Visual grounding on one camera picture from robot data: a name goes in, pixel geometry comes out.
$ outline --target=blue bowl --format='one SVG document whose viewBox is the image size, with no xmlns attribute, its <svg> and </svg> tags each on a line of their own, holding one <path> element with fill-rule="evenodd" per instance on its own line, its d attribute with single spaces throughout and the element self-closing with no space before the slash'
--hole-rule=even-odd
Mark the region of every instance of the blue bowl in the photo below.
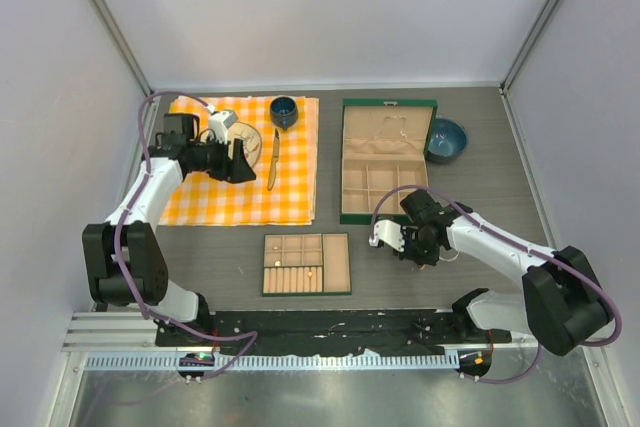
<svg viewBox="0 0 640 427">
<path fill-rule="evenodd" d="M 269 109 L 271 121 L 283 130 L 293 127 L 298 120 L 298 105 L 291 97 L 276 97 Z"/>
<path fill-rule="evenodd" d="M 453 162 L 467 148 L 467 132 L 455 120 L 436 117 L 431 131 L 427 160 L 437 164 Z"/>
</svg>

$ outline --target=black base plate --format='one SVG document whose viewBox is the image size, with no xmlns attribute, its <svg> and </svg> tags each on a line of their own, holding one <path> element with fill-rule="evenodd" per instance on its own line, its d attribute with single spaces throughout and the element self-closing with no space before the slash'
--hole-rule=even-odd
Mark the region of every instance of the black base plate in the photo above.
<svg viewBox="0 0 640 427">
<path fill-rule="evenodd" d="M 370 349 L 383 356 L 441 354 L 441 344 L 487 343 L 487 332 L 456 329 L 456 314 L 435 310 L 229 311 L 212 314 L 222 337 L 255 330 L 258 339 L 248 355 L 358 355 Z M 494 344 L 511 342 L 511 334 L 492 330 Z M 245 341 L 220 343 L 223 354 L 236 354 Z M 211 346 L 179 336 L 156 335 L 158 347 Z"/>
</svg>

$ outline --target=metal floor panel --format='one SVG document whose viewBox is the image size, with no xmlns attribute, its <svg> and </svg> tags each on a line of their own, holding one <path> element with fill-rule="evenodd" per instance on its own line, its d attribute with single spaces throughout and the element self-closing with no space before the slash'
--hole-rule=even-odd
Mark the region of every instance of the metal floor panel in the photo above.
<svg viewBox="0 0 640 427">
<path fill-rule="evenodd" d="M 516 374 L 534 354 L 535 349 L 496 351 L 490 374 Z M 545 353 L 529 377 L 506 386 L 474 384 L 435 370 L 228 373 L 189 385 L 177 378 L 166 371 L 86 372 L 71 425 L 606 425 L 581 350 L 564 358 Z M 116 406 L 113 399 L 142 401 Z"/>
</svg>

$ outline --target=green box trim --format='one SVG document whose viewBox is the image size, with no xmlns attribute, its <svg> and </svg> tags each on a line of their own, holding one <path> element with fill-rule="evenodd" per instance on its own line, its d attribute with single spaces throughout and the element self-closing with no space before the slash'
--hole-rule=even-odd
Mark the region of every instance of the green box trim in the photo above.
<svg viewBox="0 0 640 427">
<path fill-rule="evenodd" d="M 263 242 L 262 242 L 262 282 L 260 283 L 260 295 L 262 297 L 326 297 L 328 295 L 351 295 L 353 293 L 353 274 L 351 273 L 351 249 L 349 249 L 349 233 L 348 232 L 312 232 L 311 234 L 293 234 L 293 235 L 315 235 L 320 234 L 322 236 L 322 264 L 324 269 L 324 235 L 329 234 L 338 234 L 338 235 L 346 235 L 347 236 L 347 258 L 349 259 L 349 286 L 350 290 L 340 291 L 340 292 L 280 292 L 275 294 L 265 294 L 264 293 L 264 271 L 267 269 L 273 269 L 275 267 L 265 267 L 264 266 L 264 252 L 267 247 L 267 235 L 290 235 L 290 234 L 265 234 Z M 300 265 L 298 267 L 289 267 L 289 268 L 300 268 L 305 267 L 304 265 Z"/>
<path fill-rule="evenodd" d="M 342 100 L 342 136 L 344 136 L 344 111 L 347 107 L 433 107 L 431 114 L 431 122 L 427 131 L 427 138 L 424 143 L 423 157 L 425 165 L 427 163 L 427 151 L 429 150 L 429 140 L 433 133 L 433 124 L 435 123 L 438 112 L 438 101 L 435 99 L 343 99 Z M 340 145 L 340 224 L 341 225 L 369 225 L 371 223 L 371 214 L 354 214 L 342 212 L 342 166 L 344 165 L 344 137 L 341 139 Z M 402 225 L 410 223 L 409 217 L 404 214 L 390 215 L 395 222 Z"/>
<path fill-rule="evenodd" d="M 362 107 L 435 107 L 438 108 L 438 101 L 435 99 L 344 99 L 343 107 L 352 105 Z"/>
</svg>

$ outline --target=white wall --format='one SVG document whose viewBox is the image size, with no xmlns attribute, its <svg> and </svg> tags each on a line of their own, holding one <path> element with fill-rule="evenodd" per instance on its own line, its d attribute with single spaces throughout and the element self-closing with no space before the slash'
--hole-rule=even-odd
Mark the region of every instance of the white wall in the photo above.
<svg viewBox="0 0 640 427">
<path fill-rule="evenodd" d="M 498 82 L 544 0 L 106 0 L 154 87 Z"/>
<path fill-rule="evenodd" d="M 0 0 L 0 423 L 42 425 L 141 98 L 87 0 Z"/>
<path fill-rule="evenodd" d="M 587 253 L 622 310 L 623 334 L 612 348 L 634 402 L 640 398 L 639 33 L 638 0 L 564 0 L 513 88 L 557 240 Z"/>
</svg>

